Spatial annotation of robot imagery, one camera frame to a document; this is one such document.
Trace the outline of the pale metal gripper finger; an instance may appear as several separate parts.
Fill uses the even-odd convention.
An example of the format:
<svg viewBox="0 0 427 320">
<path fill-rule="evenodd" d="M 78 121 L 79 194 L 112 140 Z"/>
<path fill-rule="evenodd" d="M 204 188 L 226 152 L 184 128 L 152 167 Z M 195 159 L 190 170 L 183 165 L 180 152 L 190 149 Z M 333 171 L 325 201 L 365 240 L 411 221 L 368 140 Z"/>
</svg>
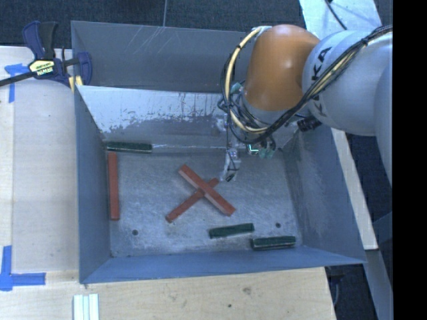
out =
<svg viewBox="0 0 427 320">
<path fill-rule="evenodd" d="M 237 149 L 228 150 L 228 182 L 231 182 L 236 179 L 238 171 L 240 170 L 241 158 L 239 151 Z"/>
<path fill-rule="evenodd" d="M 220 180 L 232 180 L 234 178 L 234 163 L 230 155 L 230 151 L 226 149 L 226 158 L 224 161 L 224 168 L 220 174 Z"/>
</svg>

